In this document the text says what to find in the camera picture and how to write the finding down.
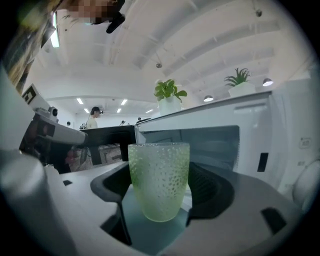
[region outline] wall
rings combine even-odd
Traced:
[[[58,116],[57,118],[59,119],[59,124],[63,126],[67,126],[67,122],[69,121],[71,125],[69,126],[70,128],[77,128],[75,125],[76,122],[76,115],[73,114],[72,112],[64,109],[61,107],[56,101],[48,101],[50,106],[55,107],[58,109]]]
[[[124,120],[125,124],[135,125],[138,121],[138,117],[141,117],[141,119],[150,118],[150,115],[106,115],[103,114],[99,118],[96,118],[96,122],[98,124],[99,128],[102,127],[114,127],[119,126],[122,120]],[[76,114],[75,115],[75,129],[79,129],[79,127],[86,123],[89,118],[89,114]]]

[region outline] white ceiling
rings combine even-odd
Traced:
[[[81,109],[75,99],[84,97],[88,108],[99,102],[111,112],[126,98],[123,112],[142,114],[157,106],[157,79],[182,85],[188,108],[208,94],[228,97],[224,77],[235,68],[248,68],[261,91],[264,78],[278,86],[305,72],[313,58],[291,18],[269,0],[126,0],[121,13],[125,22],[107,34],[106,23],[72,23],[59,11],[60,47],[48,41],[27,83],[75,113]]]

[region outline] white planter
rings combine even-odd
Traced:
[[[255,94],[255,93],[256,93],[255,85],[248,82],[242,82],[237,86],[232,87],[229,90],[229,94],[231,97],[239,97],[239,96]]]
[[[181,110],[181,101],[176,96],[163,98],[158,101],[159,112],[161,116],[165,116]]]

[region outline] green glass cup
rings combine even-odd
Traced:
[[[143,214],[154,222],[173,219],[182,205],[188,183],[188,143],[128,145],[134,194]]]

